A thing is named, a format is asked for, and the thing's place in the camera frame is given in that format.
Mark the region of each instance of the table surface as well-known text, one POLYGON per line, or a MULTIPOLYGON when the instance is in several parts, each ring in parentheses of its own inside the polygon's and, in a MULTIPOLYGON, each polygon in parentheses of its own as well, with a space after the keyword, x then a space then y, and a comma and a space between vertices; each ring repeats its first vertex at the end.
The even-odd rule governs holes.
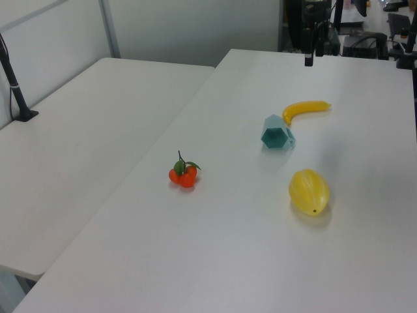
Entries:
POLYGON ((415 312, 413 98, 394 62, 231 50, 15 313, 415 312), (332 109, 265 149, 265 118, 311 99, 332 109), (288 193, 304 168, 330 187, 315 218, 288 193))
POLYGON ((37 280, 214 69, 102 59, 0 131, 0 269, 37 280))

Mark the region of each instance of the small orange cluster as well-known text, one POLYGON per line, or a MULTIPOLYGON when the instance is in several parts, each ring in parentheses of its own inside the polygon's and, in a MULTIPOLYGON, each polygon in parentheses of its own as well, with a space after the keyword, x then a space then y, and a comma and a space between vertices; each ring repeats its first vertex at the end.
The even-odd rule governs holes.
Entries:
POLYGON ((174 168, 169 171, 169 179, 184 188, 191 188, 195 183, 197 169, 201 170, 201 168, 196 163, 184 161, 180 151, 178 151, 178 154, 180 159, 175 163, 174 168))

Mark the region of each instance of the fruit stem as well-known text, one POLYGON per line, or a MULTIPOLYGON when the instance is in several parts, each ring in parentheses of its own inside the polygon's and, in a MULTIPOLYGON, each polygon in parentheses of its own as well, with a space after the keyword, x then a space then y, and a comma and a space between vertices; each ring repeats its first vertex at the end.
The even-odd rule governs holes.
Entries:
POLYGON ((178 150, 178 155, 180 156, 180 161, 183 161, 184 162, 184 171, 183 171, 183 173, 185 173, 185 167, 186 167, 186 162, 184 161, 184 159, 181 157, 181 153, 180 153, 180 151, 178 150))

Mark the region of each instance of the banana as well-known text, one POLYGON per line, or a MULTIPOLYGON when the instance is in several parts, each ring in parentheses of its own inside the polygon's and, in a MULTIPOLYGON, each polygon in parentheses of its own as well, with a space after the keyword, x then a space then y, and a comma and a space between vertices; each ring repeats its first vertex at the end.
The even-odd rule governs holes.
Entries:
POLYGON ((293 117, 300 113, 326 111, 332 105, 325 101, 303 101, 291 104, 282 112, 283 120, 290 126, 293 117))

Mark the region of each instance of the green leaf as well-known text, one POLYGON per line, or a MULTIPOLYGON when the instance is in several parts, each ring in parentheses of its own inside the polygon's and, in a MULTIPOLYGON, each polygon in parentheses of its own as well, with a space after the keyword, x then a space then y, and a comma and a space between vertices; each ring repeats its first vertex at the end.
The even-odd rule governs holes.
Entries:
POLYGON ((174 171, 178 176, 182 175, 184 173, 184 162, 181 160, 177 161, 174 165, 174 171))
POLYGON ((186 162, 188 165, 194 166, 195 168, 198 168, 201 171, 201 168, 194 162, 186 162))

